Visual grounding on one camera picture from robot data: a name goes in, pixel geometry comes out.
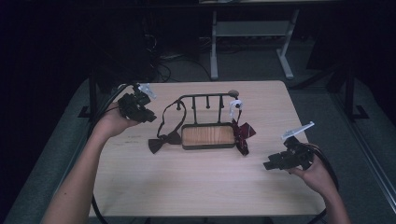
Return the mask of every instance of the table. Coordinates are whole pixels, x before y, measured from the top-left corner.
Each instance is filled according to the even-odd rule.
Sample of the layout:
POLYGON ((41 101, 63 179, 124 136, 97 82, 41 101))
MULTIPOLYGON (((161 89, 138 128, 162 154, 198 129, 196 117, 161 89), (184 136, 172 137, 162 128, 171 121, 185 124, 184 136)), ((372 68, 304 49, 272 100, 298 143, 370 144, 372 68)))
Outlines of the table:
MULTIPOLYGON (((293 216, 323 210, 321 197, 299 177, 267 171, 262 165, 269 155, 286 150, 280 135, 302 125, 283 82, 152 83, 150 87, 158 97, 147 108, 158 118, 111 138, 103 150, 94 195, 104 216, 293 216), (163 110, 179 96, 230 90, 239 91, 244 103, 239 124, 248 122, 257 132, 247 140, 246 157, 236 147, 184 150, 165 144, 156 154, 150 152, 148 139, 156 138, 163 110)), ((231 121, 228 102, 224 98, 222 122, 231 121)), ((191 102, 184 103, 184 123, 193 123, 191 102)), ((205 104, 205 99, 196 100, 198 122, 217 121, 217 107, 206 109, 205 104)), ((173 131, 182 113, 170 107, 162 133, 173 131)), ((304 133, 297 138, 307 141, 304 133)))

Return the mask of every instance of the black handheld controller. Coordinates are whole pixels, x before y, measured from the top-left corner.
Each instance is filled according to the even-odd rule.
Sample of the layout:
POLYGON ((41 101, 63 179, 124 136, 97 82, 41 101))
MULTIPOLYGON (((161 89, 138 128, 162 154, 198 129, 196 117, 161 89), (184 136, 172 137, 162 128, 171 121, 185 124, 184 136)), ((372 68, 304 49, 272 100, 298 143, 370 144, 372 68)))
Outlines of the black handheld controller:
POLYGON ((269 161, 264 163, 266 170, 290 169, 301 165, 303 170, 308 169, 314 159, 314 149, 306 144, 302 144, 294 136, 286 139, 284 143, 286 151, 276 153, 268 157, 269 161))
POLYGON ((134 93, 125 93, 118 100, 121 115, 138 122, 154 121, 154 112, 145 108, 151 102, 149 96, 139 90, 139 84, 133 84, 133 89, 134 93))

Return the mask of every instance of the light wood tabletop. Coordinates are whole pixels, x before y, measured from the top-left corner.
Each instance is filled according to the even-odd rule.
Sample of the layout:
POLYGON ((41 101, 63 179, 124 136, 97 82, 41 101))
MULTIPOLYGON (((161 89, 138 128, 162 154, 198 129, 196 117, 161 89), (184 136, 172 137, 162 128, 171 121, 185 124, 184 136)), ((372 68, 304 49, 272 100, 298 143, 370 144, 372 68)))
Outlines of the light wood tabletop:
MULTIPOLYGON (((111 138, 102 152, 94 196, 104 216, 293 216, 315 215, 324 209, 321 197, 299 177, 263 166, 269 155, 286 150, 280 136, 302 126, 283 82, 152 83, 150 87, 157 99, 146 108, 158 118, 111 138), (185 150, 169 144, 151 153, 148 140, 157 138, 168 105, 181 95, 230 90, 238 91, 243 102, 239 124, 247 122, 257 132, 247 140, 248 155, 236 147, 185 150)), ((231 121, 231 100, 224 97, 222 122, 231 121)), ((193 124, 191 100, 183 102, 184 124, 193 124)), ((218 99, 210 98, 211 107, 206 109, 205 98, 196 99, 198 123, 217 122, 218 104, 218 99)), ((174 105, 164 117, 161 134, 169 134, 181 121, 183 109, 177 111, 174 105)), ((304 133, 296 137, 307 142, 304 133)))

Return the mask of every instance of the person's right hand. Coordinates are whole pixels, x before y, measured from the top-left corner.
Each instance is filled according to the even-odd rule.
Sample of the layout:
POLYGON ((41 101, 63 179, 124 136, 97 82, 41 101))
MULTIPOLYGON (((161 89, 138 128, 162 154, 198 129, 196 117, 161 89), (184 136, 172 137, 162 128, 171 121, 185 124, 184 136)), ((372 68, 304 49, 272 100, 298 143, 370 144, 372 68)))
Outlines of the person's right hand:
POLYGON ((305 184, 322 196, 337 192, 337 188, 332 181, 332 177, 327 172, 323 162, 317 155, 307 170, 301 170, 297 167, 287 170, 290 174, 299 176, 305 184))

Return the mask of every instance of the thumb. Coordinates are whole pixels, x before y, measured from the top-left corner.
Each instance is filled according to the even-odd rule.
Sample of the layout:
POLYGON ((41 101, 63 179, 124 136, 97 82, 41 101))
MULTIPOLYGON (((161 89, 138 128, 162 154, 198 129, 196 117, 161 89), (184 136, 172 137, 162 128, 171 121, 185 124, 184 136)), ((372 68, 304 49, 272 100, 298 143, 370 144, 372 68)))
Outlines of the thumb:
POLYGON ((300 178, 303 178, 304 171, 301 170, 301 169, 299 169, 299 168, 297 168, 297 167, 288 169, 288 170, 286 170, 286 171, 288 171, 290 174, 297 175, 297 176, 299 176, 300 178))

